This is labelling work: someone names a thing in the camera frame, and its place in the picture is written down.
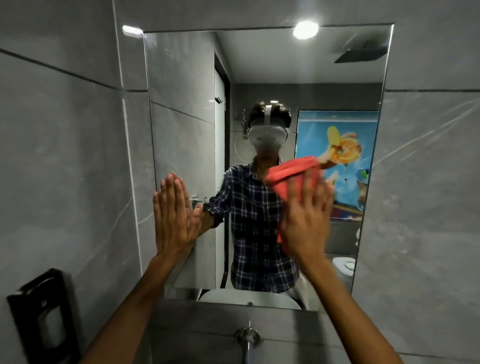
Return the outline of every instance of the shirt collar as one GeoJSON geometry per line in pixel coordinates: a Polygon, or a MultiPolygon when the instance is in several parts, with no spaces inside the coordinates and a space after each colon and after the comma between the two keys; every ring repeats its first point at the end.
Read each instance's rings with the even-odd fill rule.
{"type": "MultiPolygon", "coordinates": [[[[253,169],[255,167],[255,163],[257,162],[257,157],[253,159],[253,161],[249,164],[247,164],[247,177],[254,177],[256,179],[259,179],[257,174],[253,172],[253,169]]],[[[282,158],[278,157],[278,166],[283,163],[282,158]]]]}

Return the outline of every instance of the cleaning cloth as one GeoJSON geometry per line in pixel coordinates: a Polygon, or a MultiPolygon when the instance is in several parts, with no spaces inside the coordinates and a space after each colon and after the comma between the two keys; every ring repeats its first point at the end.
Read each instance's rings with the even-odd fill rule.
{"type": "MultiPolygon", "coordinates": [[[[287,201],[287,181],[295,179],[295,189],[297,197],[301,200],[301,187],[303,184],[304,172],[309,169],[320,170],[320,163],[316,157],[303,157],[282,163],[279,166],[272,167],[268,170],[267,183],[274,189],[275,193],[282,199],[287,201]]],[[[312,175],[312,183],[315,187],[318,183],[319,173],[312,175]]],[[[280,229],[278,230],[278,240],[282,244],[282,236],[280,229]]],[[[282,249],[288,255],[288,248],[282,244],[282,249]]]]}

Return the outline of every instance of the mirror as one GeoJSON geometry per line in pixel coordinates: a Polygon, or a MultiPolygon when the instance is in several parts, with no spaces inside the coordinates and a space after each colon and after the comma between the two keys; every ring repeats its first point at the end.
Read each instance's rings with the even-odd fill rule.
{"type": "Polygon", "coordinates": [[[177,173],[193,205],[210,202],[216,226],[169,277],[166,297],[322,310],[277,242],[281,200],[256,173],[257,154],[321,162],[336,186],[325,253],[351,291],[391,33],[379,25],[144,35],[157,184],[177,173]]]}

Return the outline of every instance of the ceiling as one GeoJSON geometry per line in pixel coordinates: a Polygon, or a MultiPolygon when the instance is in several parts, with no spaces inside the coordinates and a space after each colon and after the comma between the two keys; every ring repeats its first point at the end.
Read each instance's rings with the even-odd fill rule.
{"type": "Polygon", "coordinates": [[[239,84],[381,83],[386,55],[370,62],[334,61],[354,43],[385,43],[389,34],[389,25],[320,28],[306,40],[296,39],[290,28],[217,32],[239,84]]]}

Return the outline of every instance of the poster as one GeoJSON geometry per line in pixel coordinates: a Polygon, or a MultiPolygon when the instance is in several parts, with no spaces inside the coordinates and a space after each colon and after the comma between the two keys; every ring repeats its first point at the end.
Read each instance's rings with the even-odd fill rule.
{"type": "Polygon", "coordinates": [[[295,157],[318,157],[335,184],[332,218],[361,220],[378,111],[300,111],[295,157]]]}

